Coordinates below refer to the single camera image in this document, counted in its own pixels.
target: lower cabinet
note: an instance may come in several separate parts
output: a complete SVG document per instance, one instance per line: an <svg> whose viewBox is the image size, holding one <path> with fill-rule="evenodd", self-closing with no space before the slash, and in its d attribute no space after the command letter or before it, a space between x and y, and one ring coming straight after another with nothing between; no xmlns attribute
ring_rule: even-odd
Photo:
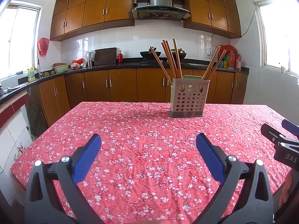
<svg viewBox="0 0 299 224"><path fill-rule="evenodd" d="M235 74L233 95L231 96L231 104L241 105L244 101L247 84L247 75L243 73Z"/></svg>
<svg viewBox="0 0 299 224"><path fill-rule="evenodd" d="M166 79L161 68L137 68L138 102L165 102Z"/></svg>
<svg viewBox="0 0 299 224"><path fill-rule="evenodd" d="M137 102L136 68L108 70L111 102Z"/></svg>
<svg viewBox="0 0 299 224"><path fill-rule="evenodd" d="M203 76L204 72L205 72L205 70L194 69L193 70L193 76ZM208 90L208 93L207 93L206 104L212 104L212 103L214 103L215 90L216 90L216 82L217 82L217 73L218 73L218 71L215 71L215 73L213 74L213 76L212 76L212 78L210 80L209 90Z"/></svg>
<svg viewBox="0 0 299 224"><path fill-rule="evenodd" d="M170 68L166 69L167 74L169 75L169 77L171 79L173 79L173 73L172 70ZM182 75L192 75L193 73L193 69L182 69ZM165 90L165 103L169 103L170 102L170 95L171 95L171 86L170 83L168 82L168 80L166 79L166 90Z"/></svg>
<svg viewBox="0 0 299 224"><path fill-rule="evenodd" d="M38 88L45 118L51 126L70 110L64 76L42 82Z"/></svg>
<svg viewBox="0 0 299 224"><path fill-rule="evenodd" d="M234 88L235 73L218 71L214 104L230 104Z"/></svg>
<svg viewBox="0 0 299 224"><path fill-rule="evenodd" d="M110 102L108 70L84 73L89 102Z"/></svg>
<svg viewBox="0 0 299 224"><path fill-rule="evenodd" d="M71 109L81 102L88 101L84 72L65 75L65 82Z"/></svg>

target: cloth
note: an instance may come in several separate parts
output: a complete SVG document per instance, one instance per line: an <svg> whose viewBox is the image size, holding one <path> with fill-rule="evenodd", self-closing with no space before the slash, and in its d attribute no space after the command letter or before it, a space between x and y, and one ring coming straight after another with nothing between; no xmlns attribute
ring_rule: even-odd
<svg viewBox="0 0 299 224"><path fill-rule="evenodd" d="M201 118L176 119L168 111L167 103L82 102L44 132L11 170L25 187L36 160L57 162L99 134L102 149L78 186L105 223L192 223L219 187L195 147L201 132L240 161L263 160L272 192L284 182L289 168L273 159L273 145L260 128L268 123L294 136L271 108L207 104ZM225 214L237 201L239 183ZM66 213L73 216L57 181L55 185Z"/></svg>

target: stainless steel range hood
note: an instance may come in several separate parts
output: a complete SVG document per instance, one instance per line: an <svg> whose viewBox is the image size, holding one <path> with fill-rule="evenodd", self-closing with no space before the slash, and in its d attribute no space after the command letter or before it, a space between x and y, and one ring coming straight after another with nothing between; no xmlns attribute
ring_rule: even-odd
<svg viewBox="0 0 299 224"><path fill-rule="evenodd" d="M134 19L164 19L180 21L185 20L189 11L172 6L171 0L150 0L150 5L137 7L132 10Z"/></svg>

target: wooden chopstick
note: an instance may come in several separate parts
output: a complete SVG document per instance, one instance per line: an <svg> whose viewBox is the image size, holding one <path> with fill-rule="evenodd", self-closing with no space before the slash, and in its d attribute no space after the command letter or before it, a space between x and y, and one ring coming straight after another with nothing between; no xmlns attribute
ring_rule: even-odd
<svg viewBox="0 0 299 224"><path fill-rule="evenodd" d="M214 55L213 55L213 57L212 57L212 60L211 60L210 64L208 65L206 71L204 72L204 75L202 76L202 79L203 79L203 80L205 80L205 78L207 77L208 73L210 72L210 70L211 70L211 68L212 68L212 66L213 66L213 64L214 64L214 61L215 61L215 59L216 59L216 56L217 56L217 54L218 54L220 48L221 48L221 46L218 45L217 48L216 48L216 51L215 51L215 53L214 53Z"/></svg>
<svg viewBox="0 0 299 224"><path fill-rule="evenodd" d="M226 54L226 50L223 50L223 52L222 52L222 54L221 54L219 60L217 61L215 67L214 67L213 70L210 72L210 74L207 75L207 80L210 80L210 79L212 78L213 74L215 73L217 67L219 66L219 64L220 64L220 62L221 62L221 60L222 60L222 58L224 57L225 54Z"/></svg>
<svg viewBox="0 0 299 224"><path fill-rule="evenodd" d="M180 56L179 56L179 52L178 52L178 46L176 44L176 40L175 39L172 39L172 41L173 41L173 45L174 45L174 49L175 49L176 61L178 63L178 76L180 78L183 78L182 68L181 68L181 62L180 62Z"/></svg>
<svg viewBox="0 0 299 224"><path fill-rule="evenodd" d="M161 63L159 57L157 56L156 52L153 50L153 48L150 48L150 51L152 52L152 54L154 55L154 57L156 58L157 62L159 63L162 71L164 72L165 76L167 77L170 85L172 86L172 80L170 79L170 76L168 75L167 71L165 70L163 64Z"/></svg>
<svg viewBox="0 0 299 224"><path fill-rule="evenodd" d="M175 69L174 69L174 65L172 64L172 61L171 61L171 58L170 58L168 49L166 48L166 43L165 43L165 41L163 41L163 42L161 43L161 45L162 45L163 50L164 50L164 52L165 52L165 54L166 54L166 57L167 57L169 66L170 66L170 68L171 68L171 70L172 70L172 73L173 73L173 77L174 77L174 78L177 78L176 73L175 73Z"/></svg>
<svg viewBox="0 0 299 224"><path fill-rule="evenodd" d="M173 58L173 55L172 55L172 53L171 53L171 49L170 49L170 47L169 47L169 43L168 43L167 40L165 41L165 43L166 43L166 48L168 49L168 53L169 53L169 55L170 55L170 59L171 59L171 61L172 61L172 64L173 64L173 67L174 67L174 70L175 70L176 78L179 78L179 77L178 77L178 70L177 70L177 68L176 68L176 66L175 66L174 58Z"/></svg>

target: perforated utensil basket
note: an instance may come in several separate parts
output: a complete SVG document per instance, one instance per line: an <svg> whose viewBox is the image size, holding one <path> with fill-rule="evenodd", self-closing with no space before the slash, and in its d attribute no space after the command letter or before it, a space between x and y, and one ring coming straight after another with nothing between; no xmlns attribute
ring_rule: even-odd
<svg viewBox="0 0 299 224"><path fill-rule="evenodd" d="M170 111L173 118L201 117L210 80L199 76L174 78L171 87Z"/></svg>

